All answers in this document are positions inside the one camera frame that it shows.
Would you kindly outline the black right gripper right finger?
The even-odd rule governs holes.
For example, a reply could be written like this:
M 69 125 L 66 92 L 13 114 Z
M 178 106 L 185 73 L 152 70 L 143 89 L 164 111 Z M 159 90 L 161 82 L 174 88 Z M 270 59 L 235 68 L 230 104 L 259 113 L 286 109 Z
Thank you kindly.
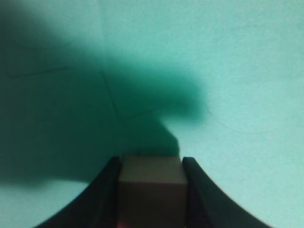
M 182 166 L 188 180 L 187 228 L 268 227 L 227 196 L 193 157 L 184 157 Z

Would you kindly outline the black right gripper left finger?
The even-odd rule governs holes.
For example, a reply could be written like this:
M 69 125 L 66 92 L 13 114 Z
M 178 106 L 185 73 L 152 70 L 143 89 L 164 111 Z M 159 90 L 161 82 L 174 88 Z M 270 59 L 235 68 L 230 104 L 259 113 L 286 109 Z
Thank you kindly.
M 37 227 L 115 228 L 120 172 L 120 158 L 112 157 L 81 194 Z

